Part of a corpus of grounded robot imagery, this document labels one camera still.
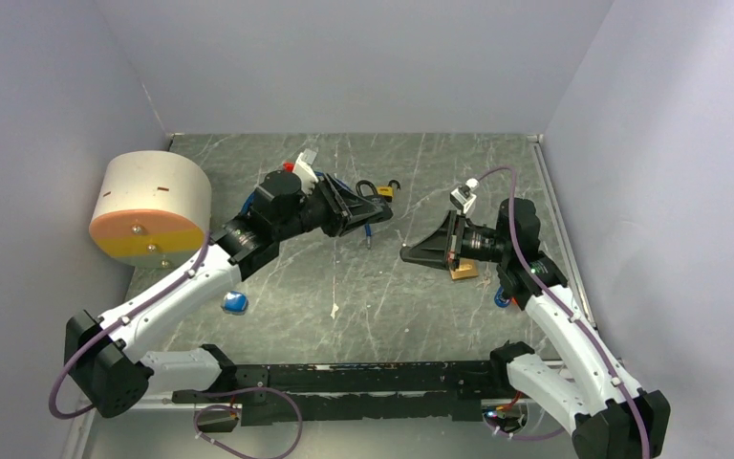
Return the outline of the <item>yellow black padlock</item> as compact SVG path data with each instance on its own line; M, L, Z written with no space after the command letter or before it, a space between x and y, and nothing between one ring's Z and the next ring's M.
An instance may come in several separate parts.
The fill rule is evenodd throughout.
M387 203L392 203L398 192L400 191L400 182L397 180L390 180L385 186L377 186L377 193Z

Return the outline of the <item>blue cable lock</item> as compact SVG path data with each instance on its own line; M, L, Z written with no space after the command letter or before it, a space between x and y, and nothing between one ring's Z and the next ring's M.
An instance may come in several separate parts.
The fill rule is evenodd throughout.
M239 216L274 241L321 229L339 237L357 229L365 248L373 247L372 225L385 216L379 196L364 196L331 174L316 171L311 180L300 169L271 172L250 193Z

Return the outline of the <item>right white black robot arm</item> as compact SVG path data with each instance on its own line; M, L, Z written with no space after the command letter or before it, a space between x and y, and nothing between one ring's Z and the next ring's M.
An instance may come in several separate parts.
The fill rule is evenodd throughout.
M521 392L570 435L579 458L657 458L670 404L646 391L604 345L577 304L567 277L540 248L541 221L532 201L506 199L495 227L478 226L456 210L402 261L447 270L465 259L493 263L502 298L546 334L570 371L565 379L523 342L490 354L487 384L498 396Z

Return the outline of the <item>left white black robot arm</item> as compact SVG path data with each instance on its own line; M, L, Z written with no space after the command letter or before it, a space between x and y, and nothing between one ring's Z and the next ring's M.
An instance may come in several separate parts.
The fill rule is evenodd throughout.
M152 343L193 309L226 294L274 260L282 242L322 230L329 237L383 223L393 211L382 197L365 197L330 174L276 170L251 192L245 208L205 237L197 252L165 278L98 317L81 311L66 323L64 368L48 405L55 418L92 409L104 418L127 411L146 393L200 391L212 402L235 388L232 363L203 345L181 353L156 353ZM70 377L87 406L66 414L56 405Z

